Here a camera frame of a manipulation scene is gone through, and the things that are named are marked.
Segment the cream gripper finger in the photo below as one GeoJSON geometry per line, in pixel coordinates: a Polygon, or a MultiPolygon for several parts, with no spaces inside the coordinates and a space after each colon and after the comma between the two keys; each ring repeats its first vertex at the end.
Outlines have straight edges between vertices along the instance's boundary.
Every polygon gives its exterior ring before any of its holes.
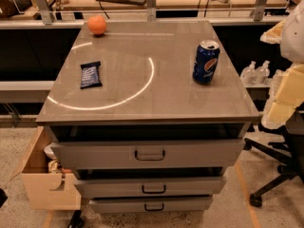
{"type": "Polygon", "coordinates": [[[280,44],[282,39],[282,30],[284,27],[285,21],[282,20],[281,22],[277,23],[272,28],[265,31],[260,36],[260,41],[267,43],[267,44],[280,44]]]}
{"type": "Polygon", "coordinates": [[[272,122],[285,123],[304,103],[304,65],[292,64],[282,75],[268,113],[272,122]]]}

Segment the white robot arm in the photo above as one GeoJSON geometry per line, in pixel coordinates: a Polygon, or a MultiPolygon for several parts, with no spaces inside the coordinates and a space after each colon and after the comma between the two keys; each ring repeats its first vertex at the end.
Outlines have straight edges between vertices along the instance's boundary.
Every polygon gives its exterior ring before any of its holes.
{"type": "Polygon", "coordinates": [[[304,0],[289,16],[265,31],[260,40],[279,44],[281,56],[292,65],[273,80],[270,97],[264,110],[264,124],[285,124],[304,103],[304,0]]]}

